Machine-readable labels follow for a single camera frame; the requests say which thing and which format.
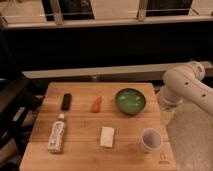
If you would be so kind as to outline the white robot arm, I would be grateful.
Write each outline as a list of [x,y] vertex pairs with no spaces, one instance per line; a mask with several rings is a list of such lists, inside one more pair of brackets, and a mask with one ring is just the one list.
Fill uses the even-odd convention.
[[170,122],[184,99],[213,117],[213,88],[202,82],[204,77],[205,68],[197,61],[173,67],[163,74],[164,85],[156,95],[163,125]]

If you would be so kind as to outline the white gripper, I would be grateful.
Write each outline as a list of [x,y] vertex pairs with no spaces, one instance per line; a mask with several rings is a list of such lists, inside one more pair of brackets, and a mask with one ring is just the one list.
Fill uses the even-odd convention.
[[163,86],[157,93],[157,101],[160,107],[160,120],[163,125],[167,125],[170,122],[176,108],[183,103],[183,99],[167,86]]

